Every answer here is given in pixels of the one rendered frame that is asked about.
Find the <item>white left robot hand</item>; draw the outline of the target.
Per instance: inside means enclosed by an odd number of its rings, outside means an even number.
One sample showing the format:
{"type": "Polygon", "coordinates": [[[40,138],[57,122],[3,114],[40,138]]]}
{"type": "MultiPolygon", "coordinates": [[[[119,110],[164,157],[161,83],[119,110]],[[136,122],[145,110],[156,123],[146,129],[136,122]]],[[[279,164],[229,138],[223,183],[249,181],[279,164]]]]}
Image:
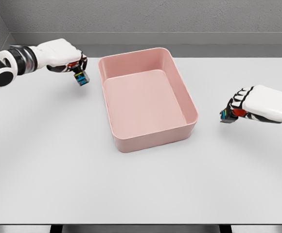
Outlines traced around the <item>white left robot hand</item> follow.
{"type": "Polygon", "coordinates": [[[46,67],[52,72],[77,72],[87,67],[87,56],[67,40],[60,38],[39,45],[46,54],[46,67]]]}

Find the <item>pink plastic basket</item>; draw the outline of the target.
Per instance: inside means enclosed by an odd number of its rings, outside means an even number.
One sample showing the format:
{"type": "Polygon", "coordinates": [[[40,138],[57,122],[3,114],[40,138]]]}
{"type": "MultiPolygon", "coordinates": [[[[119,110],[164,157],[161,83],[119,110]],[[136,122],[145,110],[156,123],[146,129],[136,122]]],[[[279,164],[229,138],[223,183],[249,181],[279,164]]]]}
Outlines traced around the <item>pink plastic basket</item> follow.
{"type": "Polygon", "coordinates": [[[191,135],[198,111],[167,49],[106,56],[98,68],[119,151],[147,149],[191,135]]]}

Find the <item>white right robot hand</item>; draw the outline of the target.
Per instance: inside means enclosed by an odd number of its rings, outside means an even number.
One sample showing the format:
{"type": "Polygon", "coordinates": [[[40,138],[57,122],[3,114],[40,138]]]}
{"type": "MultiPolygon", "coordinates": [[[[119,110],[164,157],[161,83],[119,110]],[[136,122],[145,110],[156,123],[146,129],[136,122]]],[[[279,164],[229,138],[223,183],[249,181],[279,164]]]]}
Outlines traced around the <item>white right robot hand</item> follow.
{"type": "Polygon", "coordinates": [[[226,108],[246,110],[241,118],[280,124],[280,96],[281,91],[263,85],[244,87],[234,94],[226,108]]]}

